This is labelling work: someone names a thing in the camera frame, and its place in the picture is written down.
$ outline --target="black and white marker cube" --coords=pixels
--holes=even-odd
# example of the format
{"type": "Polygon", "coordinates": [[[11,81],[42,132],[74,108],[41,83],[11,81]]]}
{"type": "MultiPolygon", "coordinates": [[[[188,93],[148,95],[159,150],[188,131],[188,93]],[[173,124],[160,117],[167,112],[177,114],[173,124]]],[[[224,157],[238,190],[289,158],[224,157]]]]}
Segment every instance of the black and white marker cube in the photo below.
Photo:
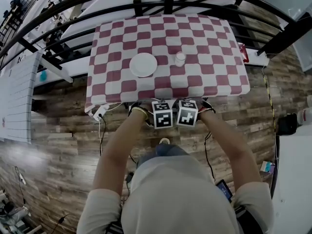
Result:
{"type": "Polygon", "coordinates": [[[155,129],[173,127],[172,109],[166,102],[153,101],[155,129]]]}
{"type": "Polygon", "coordinates": [[[179,101],[179,113],[176,124],[179,126],[195,127],[198,108],[194,100],[179,101]]]}

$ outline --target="white cup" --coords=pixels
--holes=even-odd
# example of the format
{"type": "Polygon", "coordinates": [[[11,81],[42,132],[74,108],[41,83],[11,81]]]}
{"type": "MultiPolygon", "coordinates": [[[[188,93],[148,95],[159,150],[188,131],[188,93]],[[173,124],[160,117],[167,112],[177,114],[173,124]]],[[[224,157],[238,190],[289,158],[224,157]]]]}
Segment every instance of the white cup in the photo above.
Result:
{"type": "Polygon", "coordinates": [[[182,52],[178,52],[175,56],[175,65],[177,67],[182,67],[185,64],[186,56],[182,52]]]}

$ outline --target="shoe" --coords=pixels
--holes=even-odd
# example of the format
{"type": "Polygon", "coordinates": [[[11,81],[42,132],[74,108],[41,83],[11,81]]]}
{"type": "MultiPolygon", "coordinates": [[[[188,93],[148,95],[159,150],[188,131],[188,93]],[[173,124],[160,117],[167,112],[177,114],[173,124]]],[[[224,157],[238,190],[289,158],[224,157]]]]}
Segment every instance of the shoe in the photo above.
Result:
{"type": "Polygon", "coordinates": [[[167,144],[167,145],[169,145],[170,144],[170,140],[168,140],[167,138],[162,138],[159,143],[160,144],[167,144]]]}

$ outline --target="forearm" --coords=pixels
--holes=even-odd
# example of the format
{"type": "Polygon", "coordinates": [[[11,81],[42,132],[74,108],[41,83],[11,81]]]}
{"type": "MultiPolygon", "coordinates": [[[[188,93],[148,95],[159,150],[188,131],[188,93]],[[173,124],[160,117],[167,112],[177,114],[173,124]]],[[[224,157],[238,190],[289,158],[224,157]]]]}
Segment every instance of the forearm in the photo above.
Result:
{"type": "Polygon", "coordinates": [[[228,156],[236,190],[246,183],[260,182],[261,177],[254,155],[243,135],[220,120],[212,111],[203,112],[201,120],[228,156]]]}
{"type": "Polygon", "coordinates": [[[109,189],[119,195],[129,154],[145,120],[145,115],[133,110],[104,147],[93,181],[93,189],[109,189]]]}
{"type": "Polygon", "coordinates": [[[126,164],[129,154],[137,140],[144,123],[144,114],[133,110],[121,124],[104,147],[102,158],[109,157],[116,162],[126,164]]]}
{"type": "Polygon", "coordinates": [[[251,152],[242,134],[235,131],[225,121],[219,119],[212,111],[203,112],[201,120],[230,160],[239,156],[241,153],[251,152]]]}

